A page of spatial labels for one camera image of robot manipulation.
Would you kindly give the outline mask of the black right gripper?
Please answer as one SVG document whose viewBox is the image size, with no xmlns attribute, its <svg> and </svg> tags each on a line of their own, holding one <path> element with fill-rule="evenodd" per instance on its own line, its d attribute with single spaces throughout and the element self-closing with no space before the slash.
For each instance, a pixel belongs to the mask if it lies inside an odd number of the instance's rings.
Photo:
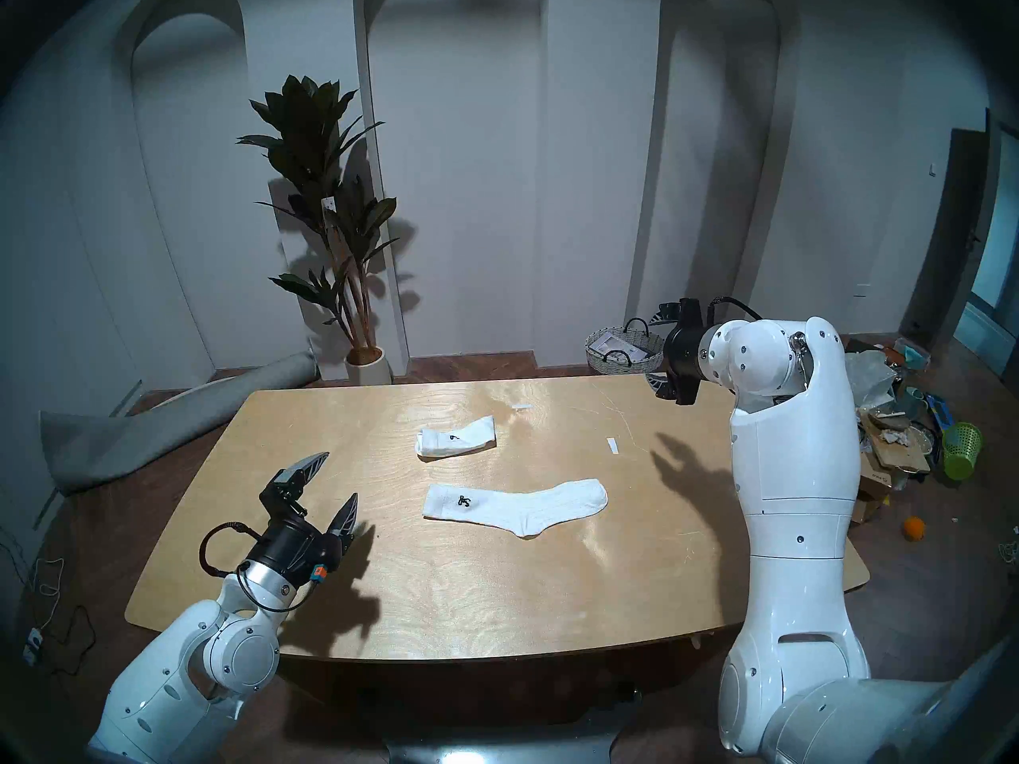
<svg viewBox="0 0 1019 764">
<path fill-rule="evenodd" d="M 673 325 L 662 346 L 665 373 L 645 373 L 656 397 L 678 405 L 695 403 L 704 379 L 699 369 L 699 345 L 706 333 L 700 301 L 663 302 L 649 319 L 649 327 Z"/>
</svg>

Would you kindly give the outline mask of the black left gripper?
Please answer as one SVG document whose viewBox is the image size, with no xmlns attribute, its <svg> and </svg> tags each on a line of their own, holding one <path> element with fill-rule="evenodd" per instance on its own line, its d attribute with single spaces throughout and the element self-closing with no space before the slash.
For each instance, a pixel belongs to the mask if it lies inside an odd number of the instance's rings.
<svg viewBox="0 0 1019 764">
<path fill-rule="evenodd" d="M 328 456 L 329 452 L 319 452 L 280 470 L 259 495 L 269 513 L 269 524 L 251 549 L 251 564 L 278 572 L 296 588 L 321 582 L 328 572 L 335 571 L 347 553 L 347 542 L 355 539 L 357 492 L 324 532 L 306 520 L 307 511 L 299 504 L 304 487 Z"/>
</svg>

